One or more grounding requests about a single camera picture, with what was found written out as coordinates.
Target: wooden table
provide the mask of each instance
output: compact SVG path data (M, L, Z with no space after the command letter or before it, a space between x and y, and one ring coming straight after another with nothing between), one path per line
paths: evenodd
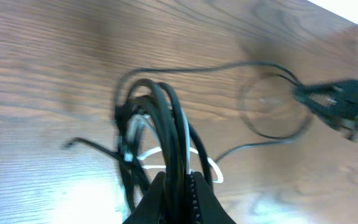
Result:
M0 223L120 222L116 161L61 145L81 136L113 146L111 92L133 68L238 60L277 62L305 83L358 78L358 26L304 0L0 0ZM263 72L139 77L176 89L214 158L264 140L238 107ZM296 143L219 166L215 193L238 223L358 223L358 146L318 120Z

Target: wood grain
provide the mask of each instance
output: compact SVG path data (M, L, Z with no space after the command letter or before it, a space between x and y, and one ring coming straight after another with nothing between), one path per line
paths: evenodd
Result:
M356 77L358 27L297 0L0 0L0 223L116 222L101 213L121 212L116 162L62 143L81 136L112 146L111 92L129 70L239 60L280 63L305 83ZM265 72L277 71L140 74L123 88L139 77L169 83L215 157L263 140L241 122L239 93ZM253 118L292 116L258 112L255 95ZM295 144L220 165L216 195L238 223L358 223L357 146L318 121ZM67 204L82 206L73 213Z

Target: wooden surface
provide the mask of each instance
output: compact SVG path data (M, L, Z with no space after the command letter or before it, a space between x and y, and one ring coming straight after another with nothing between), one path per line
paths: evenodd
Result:
M119 222L116 162L62 143L81 136L112 146L111 91L133 68L237 60L271 60L306 83L358 77L358 27L298 0L0 0L0 223ZM263 140L238 107L263 72L140 77L176 89L214 158ZM357 145L317 120L294 144L219 165L225 181L215 192L238 223L358 223Z

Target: brown wooden tabletop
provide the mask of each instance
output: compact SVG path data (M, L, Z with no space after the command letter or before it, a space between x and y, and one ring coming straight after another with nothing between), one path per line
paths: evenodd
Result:
M358 26L306 0L0 0L0 223L122 221L117 162L62 144L81 136L113 148L111 92L134 68L240 60L277 62L305 83L358 78ZM215 158L265 140L242 122L239 102L266 72L276 71L141 74L123 89L139 77L169 83ZM299 122L294 104L247 113ZM358 223L358 146L317 119L293 144L240 151L219 166L215 194L237 223Z

